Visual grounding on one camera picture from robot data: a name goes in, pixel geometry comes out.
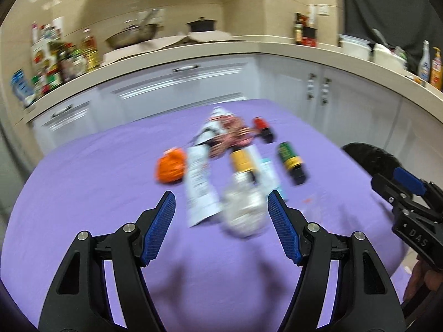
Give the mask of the person's right hand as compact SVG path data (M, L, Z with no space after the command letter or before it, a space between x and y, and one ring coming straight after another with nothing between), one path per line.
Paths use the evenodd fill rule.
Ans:
M412 270L412 275L406 286L403 300L412 299L423 284L432 292L438 291L442 280L442 272L434 271L423 259L418 257L418 261Z

